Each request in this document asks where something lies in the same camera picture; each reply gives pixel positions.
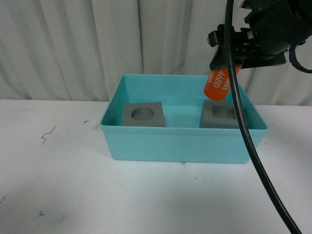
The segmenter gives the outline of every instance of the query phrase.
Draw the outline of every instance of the orange tag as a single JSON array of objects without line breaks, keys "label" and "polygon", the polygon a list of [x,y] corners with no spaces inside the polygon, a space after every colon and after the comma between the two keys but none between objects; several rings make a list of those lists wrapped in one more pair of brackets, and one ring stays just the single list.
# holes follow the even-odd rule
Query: orange tag
[{"label": "orange tag", "polygon": [[[242,65],[236,66],[236,74],[239,73]],[[204,94],[215,101],[222,101],[230,90],[230,81],[228,69],[221,68],[210,72],[207,83],[204,88]]]}]

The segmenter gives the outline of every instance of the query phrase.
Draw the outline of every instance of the square block with round hole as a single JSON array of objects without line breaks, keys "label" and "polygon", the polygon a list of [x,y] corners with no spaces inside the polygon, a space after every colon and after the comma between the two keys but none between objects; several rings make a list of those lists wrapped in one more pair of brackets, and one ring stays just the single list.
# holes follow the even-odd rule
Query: square block with round hole
[{"label": "square block with round hole", "polygon": [[166,124],[161,102],[124,104],[121,125],[165,127]]}]

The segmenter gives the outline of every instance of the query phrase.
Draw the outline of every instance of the square hole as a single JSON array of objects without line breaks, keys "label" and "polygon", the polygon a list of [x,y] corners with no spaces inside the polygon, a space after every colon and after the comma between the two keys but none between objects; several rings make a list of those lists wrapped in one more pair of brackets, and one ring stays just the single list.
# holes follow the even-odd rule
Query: square hole
[{"label": "square hole", "polygon": [[234,107],[213,105],[213,117],[236,119]]}]

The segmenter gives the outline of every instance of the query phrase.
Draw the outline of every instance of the black cable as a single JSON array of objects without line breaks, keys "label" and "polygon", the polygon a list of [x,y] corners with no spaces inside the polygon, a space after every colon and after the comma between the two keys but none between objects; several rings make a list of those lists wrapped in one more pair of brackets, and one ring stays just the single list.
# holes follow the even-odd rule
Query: black cable
[{"label": "black cable", "polygon": [[297,70],[299,70],[300,72],[312,73],[312,70],[309,70],[309,69],[303,67],[300,64],[300,62],[297,60],[295,50],[296,50],[296,46],[298,46],[299,44],[301,44],[301,43],[293,44],[289,48],[289,62],[291,62],[293,67],[296,68]]},{"label": "black cable", "polygon": [[242,103],[240,100],[238,83],[237,83],[236,72],[235,72],[235,63],[233,59],[233,48],[232,48],[232,41],[231,41],[233,4],[234,4],[234,0],[227,0],[226,13],[225,13],[224,42],[225,42],[225,56],[226,56],[226,62],[227,62],[228,71],[229,71],[229,79],[230,79],[230,84],[231,84],[231,91],[232,91],[232,97],[233,97],[233,102],[234,102],[234,107],[235,107],[236,118],[239,124],[241,134],[243,136],[247,151],[249,153],[249,156],[278,214],[280,215],[285,225],[287,226],[287,228],[292,234],[301,234],[301,231],[299,230],[296,223],[294,222],[294,220],[292,219],[292,217],[286,210],[274,186],[272,185],[259,159],[253,140],[248,130],[245,114],[244,114]]}]

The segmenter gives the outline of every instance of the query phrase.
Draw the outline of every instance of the black mark on table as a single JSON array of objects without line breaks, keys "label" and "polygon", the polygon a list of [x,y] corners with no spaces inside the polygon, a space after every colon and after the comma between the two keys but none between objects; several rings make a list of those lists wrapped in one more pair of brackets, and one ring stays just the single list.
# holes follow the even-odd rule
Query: black mark on table
[{"label": "black mark on table", "polygon": [[55,125],[54,125],[54,127],[52,128],[51,132],[43,134],[43,136],[41,137],[41,139],[44,140],[42,144],[44,144],[45,141],[47,140],[47,138],[45,138],[44,136],[47,135],[47,134],[51,134],[51,133],[53,132],[54,129],[55,129]]}]

